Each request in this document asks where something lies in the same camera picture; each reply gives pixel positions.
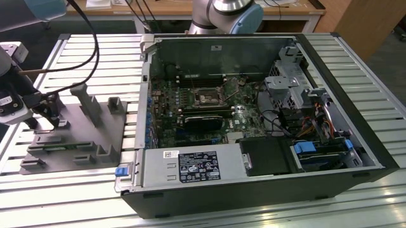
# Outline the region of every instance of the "white table leg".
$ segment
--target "white table leg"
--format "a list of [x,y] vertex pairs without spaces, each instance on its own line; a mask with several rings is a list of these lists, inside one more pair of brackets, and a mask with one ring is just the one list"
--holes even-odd
[[320,17],[321,17],[320,15],[310,16],[310,19],[306,22],[305,27],[304,27],[304,31],[302,31],[304,33],[312,33],[312,32],[314,32],[316,27],[318,25]]

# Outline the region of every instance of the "table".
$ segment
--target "table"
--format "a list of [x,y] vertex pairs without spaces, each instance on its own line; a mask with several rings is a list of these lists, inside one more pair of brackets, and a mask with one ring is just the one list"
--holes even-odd
[[[113,6],[111,9],[86,10],[86,0],[77,0],[77,2],[81,8],[85,10],[90,20],[133,20],[135,21],[138,33],[146,33],[143,24],[133,15],[130,7]],[[147,15],[147,20],[151,20],[153,17],[150,16],[147,8],[141,0],[139,3]],[[157,20],[192,20],[193,0],[147,0],[147,3]],[[141,18],[143,18],[135,0],[133,1],[131,5]],[[326,11],[324,9],[318,10],[309,0],[300,0],[298,3],[284,6],[289,6],[289,8],[281,8],[282,17],[280,17],[280,8],[265,7],[264,20],[281,19],[290,21],[306,21],[302,32],[313,32],[318,24],[320,17],[326,13]],[[57,20],[82,20],[82,18],[79,17],[75,9],[69,7],[67,15]]]
[[[89,93],[101,102],[110,96],[129,101],[122,163],[133,161],[142,77],[139,34],[99,35],[102,58],[89,81]],[[308,34],[308,39],[348,92],[401,170],[365,183],[333,199],[220,211],[162,219],[142,219],[115,192],[115,168],[23,176],[21,162],[34,133],[25,124],[11,126],[0,144],[0,227],[155,227],[155,228],[361,228],[406,222],[406,109],[341,38]],[[55,45],[47,68],[83,62],[93,53],[91,35],[73,35]],[[39,75],[42,92],[85,79],[93,69]],[[322,82],[309,70],[316,83]],[[67,92],[66,104],[78,103]]]

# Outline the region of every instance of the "power supply label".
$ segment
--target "power supply label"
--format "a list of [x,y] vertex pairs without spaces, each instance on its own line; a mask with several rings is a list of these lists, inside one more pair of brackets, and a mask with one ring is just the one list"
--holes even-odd
[[180,179],[182,183],[214,181],[221,178],[217,152],[181,153]]

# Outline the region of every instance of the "barcode sticker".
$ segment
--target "barcode sticker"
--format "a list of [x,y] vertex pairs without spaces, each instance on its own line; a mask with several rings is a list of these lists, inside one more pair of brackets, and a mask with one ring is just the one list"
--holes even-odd
[[177,158],[180,151],[165,151],[165,158]]

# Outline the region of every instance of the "motherboard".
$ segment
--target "motherboard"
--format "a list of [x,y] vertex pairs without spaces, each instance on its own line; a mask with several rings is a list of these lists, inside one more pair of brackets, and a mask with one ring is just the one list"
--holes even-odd
[[185,75],[153,81],[158,147],[236,143],[268,134],[248,76]]

